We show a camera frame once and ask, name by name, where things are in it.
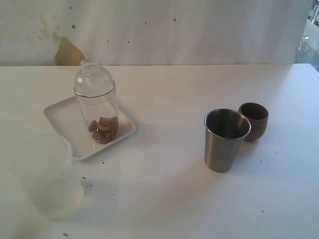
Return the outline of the white rectangular tray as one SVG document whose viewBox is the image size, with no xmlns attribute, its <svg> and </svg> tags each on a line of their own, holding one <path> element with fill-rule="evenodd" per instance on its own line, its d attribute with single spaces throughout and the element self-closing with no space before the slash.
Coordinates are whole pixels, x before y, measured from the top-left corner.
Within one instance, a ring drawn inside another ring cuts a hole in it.
<svg viewBox="0 0 319 239">
<path fill-rule="evenodd" d="M 75 97 L 46 107 L 44 114 L 55 131 L 69 141 L 73 148 L 73 159 L 77 161 L 87 159 L 135 132 L 134 122 L 119 110 L 119 129 L 115 138 L 107 144 L 96 143 L 87 130 Z"/>
</svg>

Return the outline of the brown chunks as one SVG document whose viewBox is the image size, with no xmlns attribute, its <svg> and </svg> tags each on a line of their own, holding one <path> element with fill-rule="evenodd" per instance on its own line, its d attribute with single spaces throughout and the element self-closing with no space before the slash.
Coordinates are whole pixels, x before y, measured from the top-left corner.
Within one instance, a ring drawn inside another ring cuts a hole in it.
<svg viewBox="0 0 319 239">
<path fill-rule="evenodd" d="M 90 122 L 88 131 L 92 134 L 92 138 L 100 144 L 106 144 L 113 140 L 119 127 L 117 117 L 104 118 L 100 117 L 99 121 Z"/>
</svg>

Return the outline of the translucent plastic container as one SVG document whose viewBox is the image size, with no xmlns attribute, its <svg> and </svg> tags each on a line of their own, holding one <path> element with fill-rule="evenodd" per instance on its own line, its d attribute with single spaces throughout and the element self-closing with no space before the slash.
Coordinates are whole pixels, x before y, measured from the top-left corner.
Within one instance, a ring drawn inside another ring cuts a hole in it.
<svg viewBox="0 0 319 239">
<path fill-rule="evenodd" d="M 9 156 L 13 177 L 44 218 L 60 220 L 80 207 L 84 190 L 65 138 L 36 134 L 15 144 Z"/>
</svg>

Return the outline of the stainless steel cup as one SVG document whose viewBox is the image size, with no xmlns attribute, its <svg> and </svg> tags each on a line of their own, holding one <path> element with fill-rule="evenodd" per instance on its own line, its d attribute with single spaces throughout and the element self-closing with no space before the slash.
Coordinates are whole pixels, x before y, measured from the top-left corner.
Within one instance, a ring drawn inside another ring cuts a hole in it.
<svg viewBox="0 0 319 239">
<path fill-rule="evenodd" d="M 251 131 L 251 124 L 241 113 L 231 109 L 215 109 L 207 113 L 205 124 L 206 166 L 218 173 L 227 172 Z"/>
</svg>

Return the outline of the brown wooden cup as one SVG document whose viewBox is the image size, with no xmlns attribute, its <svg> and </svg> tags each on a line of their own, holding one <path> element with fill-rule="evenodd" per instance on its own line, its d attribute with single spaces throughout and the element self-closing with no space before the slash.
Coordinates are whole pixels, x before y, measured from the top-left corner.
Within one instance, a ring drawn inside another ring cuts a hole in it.
<svg viewBox="0 0 319 239">
<path fill-rule="evenodd" d="M 268 110 L 263 105 L 248 102 L 242 104 L 238 112 L 245 116 L 251 125 L 251 130 L 245 137 L 245 141 L 253 142 L 260 139 L 267 128 Z"/>
</svg>

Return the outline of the clear plastic measuring cup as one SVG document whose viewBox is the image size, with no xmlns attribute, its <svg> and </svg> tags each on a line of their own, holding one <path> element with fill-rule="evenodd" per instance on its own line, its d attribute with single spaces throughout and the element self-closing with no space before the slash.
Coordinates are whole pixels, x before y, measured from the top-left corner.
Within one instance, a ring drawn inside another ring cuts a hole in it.
<svg viewBox="0 0 319 239">
<path fill-rule="evenodd" d="M 78 99 L 77 101 L 79 103 L 84 121 L 87 124 L 87 128 L 89 127 L 91 121 L 96 120 L 98 122 L 100 117 L 117 117 L 119 119 L 119 110 L 116 96 L 110 101 L 97 105 L 88 105 L 83 102 L 80 102 Z"/>
</svg>

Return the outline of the clear dome lid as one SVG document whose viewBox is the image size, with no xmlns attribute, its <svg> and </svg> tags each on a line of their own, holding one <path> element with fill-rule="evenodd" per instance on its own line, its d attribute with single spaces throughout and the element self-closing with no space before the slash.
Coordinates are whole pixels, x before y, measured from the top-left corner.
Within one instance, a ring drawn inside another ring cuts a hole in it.
<svg viewBox="0 0 319 239">
<path fill-rule="evenodd" d="M 74 94 L 80 102 L 97 105 L 112 100 L 116 95 L 115 81 L 99 62 L 82 60 L 74 78 Z"/>
</svg>

